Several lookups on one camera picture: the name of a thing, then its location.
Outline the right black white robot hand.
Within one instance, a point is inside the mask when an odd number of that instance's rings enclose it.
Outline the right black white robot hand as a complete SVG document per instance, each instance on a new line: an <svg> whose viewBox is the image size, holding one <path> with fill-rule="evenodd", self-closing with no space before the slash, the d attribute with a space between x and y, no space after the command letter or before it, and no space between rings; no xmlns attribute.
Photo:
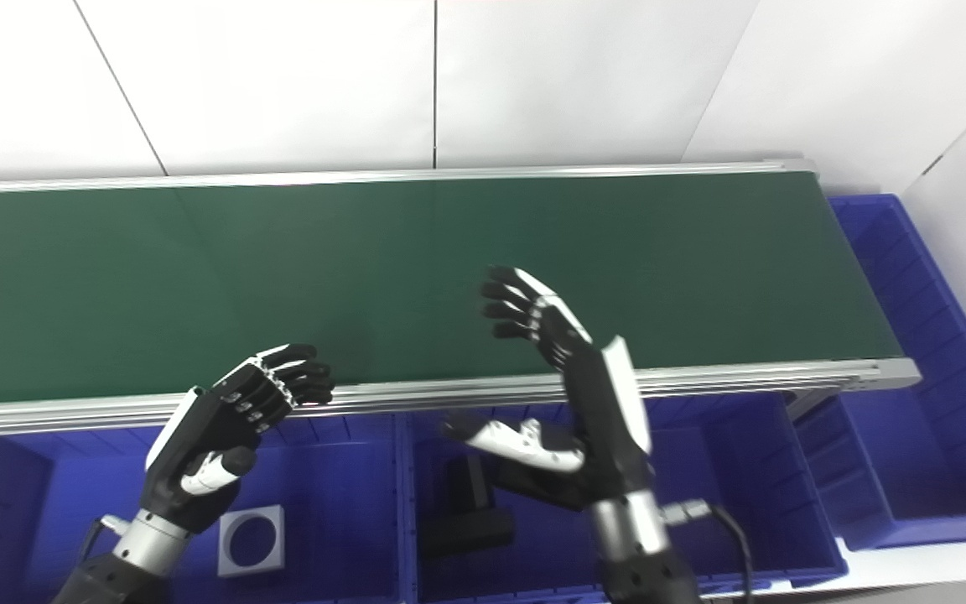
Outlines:
<svg viewBox="0 0 966 604"><path fill-rule="evenodd" d="M651 433L625 340L595 344L566 302L521 268L488 268L480 294L494 336L530 341L561 376L574 428L454 410L442 435L495 456L499 488L571 511L651 490Z"/></svg>

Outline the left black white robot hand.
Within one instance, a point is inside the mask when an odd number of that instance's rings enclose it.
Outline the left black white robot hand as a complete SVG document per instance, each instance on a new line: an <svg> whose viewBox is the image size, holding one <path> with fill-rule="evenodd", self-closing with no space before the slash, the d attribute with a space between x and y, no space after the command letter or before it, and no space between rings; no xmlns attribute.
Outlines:
<svg viewBox="0 0 966 604"><path fill-rule="evenodd" d="M262 435L295 409L332 401L334 386L317 349L298 343L253 353L210 388L191 388L148 452L139 517L206 531L236 500Z"/></svg>

